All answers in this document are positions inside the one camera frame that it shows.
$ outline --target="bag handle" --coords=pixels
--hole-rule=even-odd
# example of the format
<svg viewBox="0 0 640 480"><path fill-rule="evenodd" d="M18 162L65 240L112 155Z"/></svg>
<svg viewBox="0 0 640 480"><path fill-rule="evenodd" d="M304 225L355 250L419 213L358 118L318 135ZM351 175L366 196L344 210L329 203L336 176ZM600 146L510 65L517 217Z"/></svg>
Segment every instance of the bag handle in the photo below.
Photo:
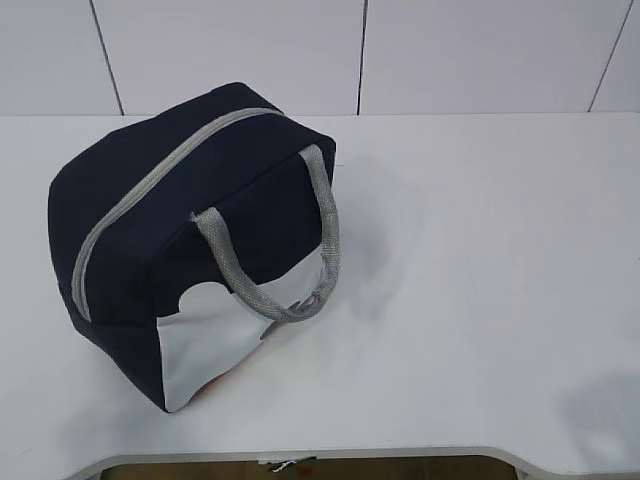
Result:
<svg viewBox="0 0 640 480"><path fill-rule="evenodd" d="M331 193L322 150L317 145L311 145L299 152L299 155L307 165L322 223L320 243L322 275L311 295L305 300L296 302L288 308L284 307L249 278L240 266L227 224L215 207L192 217L198 230L207 240L218 268L231 290L253 311L277 322L265 331L263 338L278 324L300 322L320 312L338 282L340 271L338 210Z"/></svg>

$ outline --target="floor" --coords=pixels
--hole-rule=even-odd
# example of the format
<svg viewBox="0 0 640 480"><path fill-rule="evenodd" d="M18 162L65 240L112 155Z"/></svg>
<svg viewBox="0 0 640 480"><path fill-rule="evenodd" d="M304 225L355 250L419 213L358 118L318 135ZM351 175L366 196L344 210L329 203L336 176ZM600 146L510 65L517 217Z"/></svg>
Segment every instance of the floor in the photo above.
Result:
<svg viewBox="0 0 640 480"><path fill-rule="evenodd" d="M256 462L123 465L102 480L515 480L512 466L487 457L309 460L280 473Z"/></svg>

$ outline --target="zipper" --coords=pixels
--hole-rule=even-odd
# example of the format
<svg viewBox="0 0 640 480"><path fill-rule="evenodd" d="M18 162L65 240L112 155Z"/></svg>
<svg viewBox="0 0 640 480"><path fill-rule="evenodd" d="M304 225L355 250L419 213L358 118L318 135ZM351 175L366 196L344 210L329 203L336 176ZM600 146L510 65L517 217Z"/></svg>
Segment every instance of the zipper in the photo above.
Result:
<svg viewBox="0 0 640 480"><path fill-rule="evenodd" d="M78 308L78 312L85 320L88 322L91 321L85 283L87 266L91 259L93 247L95 247L96 243L100 239L102 232L131 210L153 189L153 187L160 182L160 180L171 172L171 170L178 165L182 159L189 155L209 137L220 130L233 125L234 123L246 120L247 118L268 114L284 115L281 111L272 108L243 108L222 115L221 117L218 117L204 125L182 142L178 148L172 151L165 159L158 163L158 165L156 165L142 180L140 180L136 186L129 190L129 192L122 197L122 199L111 210L109 210L98 223L95 224L84 239L84 242L82 242L82 246L80 247L80 251L76 257L76 263L73 267L73 275L71 277L71 298Z"/></svg>

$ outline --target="white table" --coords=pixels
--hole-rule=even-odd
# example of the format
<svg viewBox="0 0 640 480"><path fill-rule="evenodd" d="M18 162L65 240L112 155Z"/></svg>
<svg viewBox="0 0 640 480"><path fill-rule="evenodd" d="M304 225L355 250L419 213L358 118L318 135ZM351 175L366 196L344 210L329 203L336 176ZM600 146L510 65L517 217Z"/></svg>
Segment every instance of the white table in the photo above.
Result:
<svg viewBox="0 0 640 480"><path fill-rule="evenodd" d="M135 118L0 118L0 478L127 462L481 454L640 474L640 115L324 117L344 268L175 415L76 334L49 181Z"/></svg>

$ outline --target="lunch bag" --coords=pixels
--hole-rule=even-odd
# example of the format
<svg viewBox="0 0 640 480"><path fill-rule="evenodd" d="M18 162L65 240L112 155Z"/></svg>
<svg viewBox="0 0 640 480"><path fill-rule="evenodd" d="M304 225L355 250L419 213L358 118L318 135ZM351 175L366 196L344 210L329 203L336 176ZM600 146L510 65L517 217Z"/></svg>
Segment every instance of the lunch bag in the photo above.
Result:
<svg viewBox="0 0 640 480"><path fill-rule="evenodd" d="M158 407L180 409L327 302L334 157L331 138L240 83L109 133L49 190L73 325Z"/></svg>

